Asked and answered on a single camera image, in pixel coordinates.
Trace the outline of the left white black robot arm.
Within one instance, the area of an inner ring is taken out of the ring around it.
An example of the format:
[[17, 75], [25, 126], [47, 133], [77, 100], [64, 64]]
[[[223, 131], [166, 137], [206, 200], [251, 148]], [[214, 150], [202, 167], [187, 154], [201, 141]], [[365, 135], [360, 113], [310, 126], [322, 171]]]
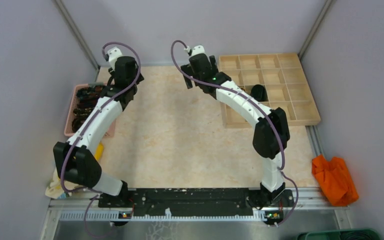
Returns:
[[95, 158], [99, 143], [111, 124], [121, 115], [143, 81], [141, 62], [132, 56], [109, 58], [111, 84], [104, 86], [91, 114], [66, 142], [57, 142], [53, 155], [61, 184], [65, 181], [100, 194], [110, 195], [118, 207], [129, 203], [127, 183], [103, 172]]

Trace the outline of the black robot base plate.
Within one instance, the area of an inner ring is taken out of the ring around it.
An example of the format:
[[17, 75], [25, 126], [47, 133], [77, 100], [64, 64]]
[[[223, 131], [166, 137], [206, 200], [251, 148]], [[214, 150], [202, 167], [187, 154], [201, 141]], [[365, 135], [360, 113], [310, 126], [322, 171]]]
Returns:
[[293, 204], [291, 190], [270, 201], [259, 188], [135, 188], [98, 198], [100, 208], [132, 208], [135, 217], [250, 217], [255, 210]]

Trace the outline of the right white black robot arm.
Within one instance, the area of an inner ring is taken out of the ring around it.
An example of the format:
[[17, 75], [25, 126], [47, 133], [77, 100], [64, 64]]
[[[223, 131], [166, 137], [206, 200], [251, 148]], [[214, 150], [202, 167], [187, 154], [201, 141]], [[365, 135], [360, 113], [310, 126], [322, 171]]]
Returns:
[[262, 157], [263, 187], [261, 199], [267, 206], [281, 200], [285, 188], [282, 169], [285, 166], [285, 149], [290, 140], [286, 112], [270, 108], [243, 91], [232, 78], [217, 68], [214, 56], [205, 53], [191, 54], [189, 63], [180, 67], [187, 88], [199, 87], [205, 94], [224, 103], [241, 115], [253, 128], [252, 146]]

